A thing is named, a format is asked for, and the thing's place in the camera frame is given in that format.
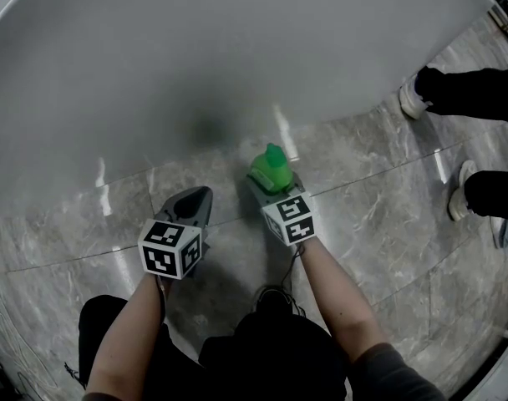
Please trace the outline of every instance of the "wall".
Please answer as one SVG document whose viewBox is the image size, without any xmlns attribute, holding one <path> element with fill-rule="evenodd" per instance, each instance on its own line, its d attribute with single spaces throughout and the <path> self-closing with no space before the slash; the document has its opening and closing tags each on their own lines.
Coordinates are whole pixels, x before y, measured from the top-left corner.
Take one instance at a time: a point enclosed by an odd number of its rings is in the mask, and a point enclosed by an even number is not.
<svg viewBox="0 0 508 401">
<path fill-rule="evenodd" d="M 490 0 L 0 0 L 0 214 L 381 101 Z"/>
</svg>

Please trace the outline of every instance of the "black cable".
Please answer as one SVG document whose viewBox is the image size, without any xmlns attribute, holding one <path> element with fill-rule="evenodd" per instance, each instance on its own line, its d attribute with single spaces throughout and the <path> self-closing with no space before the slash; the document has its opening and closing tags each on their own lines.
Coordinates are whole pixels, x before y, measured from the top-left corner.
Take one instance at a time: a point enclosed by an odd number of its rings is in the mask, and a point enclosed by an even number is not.
<svg viewBox="0 0 508 401">
<path fill-rule="evenodd" d="M 289 265 L 289 269 L 287 269 L 286 274 L 282 278 L 282 281 L 280 282 L 280 285 L 282 288 L 285 288 L 286 279 L 291 276 L 291 272 L 293 270 L 293 266 L 295 264 L 296 259 L 298 259 L 302 254 L 304 253 L 304 245 L 301 243 L 298 244 L 297 250 L 295 251 L 295 254 L 291 257 L 291 264 Z M 292 279 L 289 278 L 289 292 L 292 292 L 293 284 Z"/>
<path fill-rule="evenodd" d="M 293 304 L 293 306 L 297 310 L 297 314 L 300 315 L 301 317 L 306 317 L 306 312 L 304 312 L 304 309 L 302 309 L 302 307 L 297 305 L 297 302 L 295 301 L 295 297 L 293 297 L 293 295 L 292 295 L 293 284 L 292 284 L 292 279 L 290 278 L 292 270 L 293 270 L 293 266 L 295 265 L 295 261 L 303 253 L 304 253 L 304 245 L 301 242 L 301 243 L 298 244 L 297 250 L 295 251 L 295 253 L 291 257 L 291 264 L 289 265 L 289 268 L 287 269 L 286 274 L 282 278 L 282 281 L 280 282 L 280 286 L 282 287 L 282 290 L 289 297 L 289 300 L 291 301 L 291 303 Z M 288 279 L 288 278 L 289 278 L 289 290 L 287 290 L 286 287 L 285 287 L 286 279 Z"/>
<path fill-rule="evenodd" d="M 70 374 L 70 377 L 73 378 L 76 382 L 78 382 L 83 389 L 87 388 L 87 385 L 81 381 L 79 378 L 79 371 L 75 371 L 69 367 L 67 363 L 64 363 L 64 369 Z"/>
</svg>

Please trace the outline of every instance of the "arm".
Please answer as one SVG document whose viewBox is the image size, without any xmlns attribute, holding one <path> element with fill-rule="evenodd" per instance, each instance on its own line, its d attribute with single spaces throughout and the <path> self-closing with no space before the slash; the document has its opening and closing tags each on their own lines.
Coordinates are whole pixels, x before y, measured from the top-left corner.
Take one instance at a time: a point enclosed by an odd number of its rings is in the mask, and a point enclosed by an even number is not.
<svg viewBox="0 0 508 401">
<path fill-rule="evenodd" d="M 145 375 L 160 331 L 160 292 L 146 273 L 100 344 L 86 393 L 106 393 L 122 401 L 142 398 Z M 165 286 L 168 295 L 170 284 Z"/>
<path fill-rule="evenodd" d="M 373 346 L 386 343 L 367 299 L 321 241 L 315 236 L 303 245 L 302 264 L 319 311 L 351 363 Z"/>
</svg>

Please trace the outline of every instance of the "black sleeve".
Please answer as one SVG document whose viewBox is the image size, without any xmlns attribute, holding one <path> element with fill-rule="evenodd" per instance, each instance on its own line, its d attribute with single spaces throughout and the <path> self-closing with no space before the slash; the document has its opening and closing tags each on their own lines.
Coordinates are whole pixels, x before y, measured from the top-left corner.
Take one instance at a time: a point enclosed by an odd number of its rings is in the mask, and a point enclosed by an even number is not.
<svg viewBox="0 0 508 401">
<path fill-rule="evenodd" d="M 399 352 L 387 343 L 373 346 L 364 353 L 351 366 L 348 379 L 355 400 L 446 400 L 431 382 L 406 365 Z"/>
<path fill-rule="evenodd" d="M 88 393 L 81 401 L 120 401 L 118 398 L 105 393 Z"/>
</svg>

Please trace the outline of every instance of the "green plastic object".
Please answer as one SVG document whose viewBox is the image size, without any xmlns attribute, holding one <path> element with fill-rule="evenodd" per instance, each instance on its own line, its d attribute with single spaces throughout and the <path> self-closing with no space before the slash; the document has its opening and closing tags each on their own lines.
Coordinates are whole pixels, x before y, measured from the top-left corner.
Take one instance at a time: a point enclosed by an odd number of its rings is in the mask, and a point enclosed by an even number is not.
<svg viewBox="0 0 508 401">
<path fill-rule="evenodd" d="M 251 177 L 269 193 L 284 191 L 293 182 L 293 172 L 282 147 L 269 143 L 265 153 L 252 161 Z"/>
</svg>

